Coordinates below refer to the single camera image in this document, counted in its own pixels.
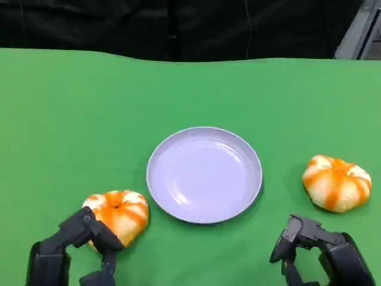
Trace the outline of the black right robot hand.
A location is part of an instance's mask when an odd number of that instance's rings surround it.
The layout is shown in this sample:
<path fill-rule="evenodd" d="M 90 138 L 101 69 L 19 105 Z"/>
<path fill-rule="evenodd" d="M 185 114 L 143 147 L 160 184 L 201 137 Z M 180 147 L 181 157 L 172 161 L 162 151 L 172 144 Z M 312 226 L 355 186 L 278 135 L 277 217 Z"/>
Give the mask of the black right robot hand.
<path fill-rule="evenodd" d="M 280 234 L 269 262 L 281 262 L 281 273 L 287 285 L 319 285 L 305 282 L 295 266 L 296 249 L 319 248 L 318 260 L 329 279 L 329 285 L 375 285 L 376 282 L 353 238 L 346 232 L 330 232 L 321 223 L 291 214 Z"/>

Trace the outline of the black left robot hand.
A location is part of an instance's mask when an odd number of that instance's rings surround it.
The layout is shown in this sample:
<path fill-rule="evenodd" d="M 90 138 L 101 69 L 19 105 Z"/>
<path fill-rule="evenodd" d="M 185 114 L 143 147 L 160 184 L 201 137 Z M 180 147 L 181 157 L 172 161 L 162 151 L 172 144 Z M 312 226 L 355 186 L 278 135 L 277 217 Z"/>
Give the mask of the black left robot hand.
<path fill-rule="evenodd" d="M 59 225 L 51 237 L 33 244 L 26 285 L 68 285 L 71 257 L 66 248 L 80 248 L 89 241 L 102 255 L 101 269 L 79 279 L 80 285 L 115 285 L 117 252 L 124 249 L 118 237 L 97 220 L 90 207 L 83 207 Z"/>

